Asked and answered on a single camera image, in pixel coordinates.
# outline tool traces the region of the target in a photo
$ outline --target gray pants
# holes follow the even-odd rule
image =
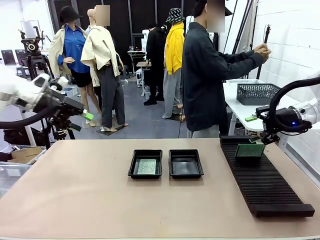
[[[209,138],[219,138],[219,125],[213,125],[207,129],[202,129],[200,131],[187,131],[187,139],[209,139]]]
[[[163,119],[171,118],[172,114],[180,114],[178,108],[180,104],[180,84],[181,84],[181,68],[172,75],[168,74],[168,70],[164,70],[163,79],[163,97],[165,105],[165,113]]]
[[[114,107],[119,125],[126,123],[124,90],[119,76],[115,76],[112,64],[98,70],[102,96],[102,126],[112,127],[112,109]]]

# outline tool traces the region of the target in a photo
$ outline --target table surface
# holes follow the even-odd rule
[[[132,50],[130,50],[130,51],[128,51],[127,52],[128,54],[134,54],[134,53],[144,53],[145,54],[145,52],[144,51],[132,51]]]
[[[135,149],[161,149],[162,177],[127,176]],[[173,180],[170,149],[198,149],[204,176]],[[255,218],[218,138],[62,140],[0,199],[0,236],[31,239],[298,238],[320,236],[320,190],[274,144],[265,154],[309,218]]]
[[[242,81],[250,81],[256,79],[233,79],[232,83],[227,81],[223,84],[225,102],[229,105],[232,112],[236,115],[239,121],[243,124],[243,126],[250,131],[254,132],[262,132],[264,130],[263,123],[261,119],[257,119],[254,121],[247,122],[246,118],[251,117],[252,114],[256,114],[256,108],[261,107],[260,105],[256,106],[245,106],[242,105],[237,100],[237,89],[238,83],[243,83]],[[287,108],[292,105],[299,104],[300,102],[289,97],[288,95],[283,96],[280,100],[280,103],[277,109]],[[313,125],[312,130],[320,130],[320,123]]]
[[[151,67],[151,65],[147,65],[146,61],[140,61],[136,64],[137,67],[143,68],[143,67]]]

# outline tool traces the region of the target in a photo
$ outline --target black sneaker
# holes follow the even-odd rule
[[[143,105],[145,105],[145,106],[156,105],[156,104],[157,104],[157,101],[155,99],[151,99],[151,98],[149,98],[147,101],[145,101],[143,103]]]
[[[161,101],[161,102],[163,102],[165,99],[164,99],[164,96],[160,96],[160,95],[157,95],[157,96],[155,96],[155,98],[154,98],[156,101]]]

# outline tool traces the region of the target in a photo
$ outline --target cardboard box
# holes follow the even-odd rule
[[[26,158],[26,157],[29,157],[29,161],[30,161],[32,159],[30,157],[34,158],[35,156],[37,156],[41,152],[42,152],[42,149],[41,149],[40,146],[24,148],[24,149],[21,149],[21,150],[13,151],[11,153],[12,160],[10,160],[10,162],[11,163],[17,163],[15,161],[15,159]]]
[[[38,156],[38,154],[31,155],[31,156],[23,156],[23,157],[19,157],[19,158],[14,158],[12,160],[8,160],[8,163],[27,164],[32,159],[34,159],[36,156]]]

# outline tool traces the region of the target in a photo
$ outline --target black shorts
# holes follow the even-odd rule
[[[74,78],[74,81],[78,88],[84,88],[85,86],[88,86],[90,83],[92,83],[92,78],[90,75],[90,72],[85,73],[79,73],[76,71],[71,70],[72,77]]]

